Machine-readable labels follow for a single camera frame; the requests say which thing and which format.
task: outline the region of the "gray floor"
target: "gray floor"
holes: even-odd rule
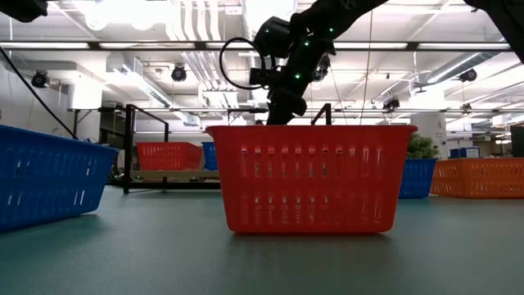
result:
[[[0,234],[1,294],[523,294],[524,200],[401,201],[355,237],[232,234],[217,193],[109,188],[96,214]]]

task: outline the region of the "potted plant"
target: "potted plant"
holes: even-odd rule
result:
[[[429,196],[439,150],[431,138],[412,134],[400,186],[400,198]]]

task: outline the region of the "black cable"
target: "black cable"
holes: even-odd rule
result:
[[[253,41],[249,40],[249,39],[246,39],[246,38],[243,38],[243,37],[235,37],[235,38],[232,38],[232,39],[229,39],[223,46],[222,46],[222,49],[220,49],[220,54],[219,54],[219,65],[220,65],[220,71],[222,72],[222,75],[224,76],[224,78],[226,79],[226,81],[228,81],[231,85],[235,86],[236,88],[239,88],[239,89],[244,89],[244,90],[257,90],[257,89],[261,89],[263,86],[242,86],[242,85],[239,85],[239,84],[236,84],[235,82],[231,81],[230,78],[228,77],[228,75],[226,74],[225,70],[224,70],[224,63],[223,63],[223,59],[224,59],[224,52],[226,50],[226,47],[229,46],[229,44],[233,43],[233,42],[243,42],[243,43],[248,43],[250,44],[255,50],[256,52],[259,54],[260,56],[260,62],[261,62],[261,68],[262,69],[265,69],[265,59],[264,59],[264,56],[262,55],[262,53],[260,52],[258,46],[256,46],[255,43],[253,43]]]
[[[9,64],[9,66],[15,71],[15,74],[18,76],[18,78],[20,78],[22,80],[22,82],[25,84],[25,87],[27,87],[27,89],[29,89],[29,91],[34,95],[34,97],[40,102],[40,104],[42,105],[42,107],[44,109],[46,109],[46,111],[49,113],[49,115],[51,115],[55,120],[56,122],[58,122],[64,129],[65,131],[67,131],[67,133],[69,133],[71,135],[71,137],[73,137],[73,139],[77,139],[78,138],[76,137],[76,135],[73,133],[73,131],[71,131],[67,126],[66,124],[64,124],[64,122],[62,122],[60,120],[60,118],[58,118],[55,113],[53,113],[51,111],[51,109],[45,104],[45,102],[43,102],[42,98],[40,98],[40,96],[34,91],[33,87],[31,87],[31,85],[29,85],[29,82],[27,82],[27,80],[24,78],[24,76],[22,76],[22,74],[20,73],[20,71],[16,68],[15,64],[13,63],[13,61],[11,60],[11,58],[9,58],[9,56],[7,55],[6,51],[3,50],[3,47],[0,46],[0,53],[3,55],[3,57],[6,59],[7,63]]]

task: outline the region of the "ceiling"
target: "ceiling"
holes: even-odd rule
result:
[[[300,0],[298,10],[306,9],[313,1]],[[197,34],[197,3],[192,2],[193,28]],[[272,9],[277,6],[266,3]],[[138,30],[125,20],[109,23],[102,30],[91,30],[86,26],[85,15],[92,1],[70,1],[50,3],[49,16],[40,17],[32,23],[10,23],[7,16],[0,15],[0,39],[2,40],[52,40],[52,41],[169,41],[165,22],[173,19],[170,1],[147,1],[143,3],[141,17],[153,22],[150,29]],[[239,11],[240,0],[218,0],[218,29],[222,40],[244,36],[245,24]],[[210,12],[206,11],[209,23]],[[338,41],[427,41],[427,42],[493,42],[500,39],[499,31],[483,11],[471,12],[463,1],[446,0],[390,0],[372,13],[361,17]],[[104,100],[132,102],[149,107],[149,97],[136,85],[119,81],[116,73],[106,72],[105,62],[108,52],[15,52],[16,58],[27,61],[73,61],[100,75],[112,90],[104,92]],[[174,82],[171,71],[174,64],[184,63],[181,52],[122,52],[128,64],[137,58],[144,65],[144,77],[170,96],[181,107],[199,107],[198,93],[201,84],[192,70],[186,66],[187,79]],[[380,95],[401,79],[412,73],[424,73],[438,69],[461,52],[339,52],[331,57],[332,70],[320,84],[309,87],[304,99],[310,107],[320,108],[325,102],[335,106],[360,109],[372,108],[383,98]],[[248,79],[250,57],[239,56],[238,52],[226,52],[225,60],[230,78],[245,84]],[[494,93],[504,87],[521,82],[524,69],[515,54],[506,52],[475,66],[479,77],[475,82],[462,84],[456,80],[446,81],[434,89],[445,93],[447,107],[460,107],[464,102],[482,95]],[[395,95],[401,107],[409,106],[410,92],[400,91]],[[509,102],[519,102],[524,98],[524,90],[486,101],[477,108],[500,107]],[[238,91],[240,104],[251,100],[249,92]]]

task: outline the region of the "plastic basket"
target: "plastic basket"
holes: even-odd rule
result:
[[[204,158],[206,159],[207,170],[218,170],[216,162],[215,143],[202,143],[204,146]]]
[[[237,233],[391,229],[414,126],[215,126],[228,227]]]
[[[202,149],[190,143],[137,143],[141,170],[199,170]]]
[[[429,196],[436,159],[409,159],[404,165],[400,198]]]
[[[431,193],[446,197],[524,197],[524,158],[438,161]]]
[[[0,125],[0,231],[98,208],[116,150]]]

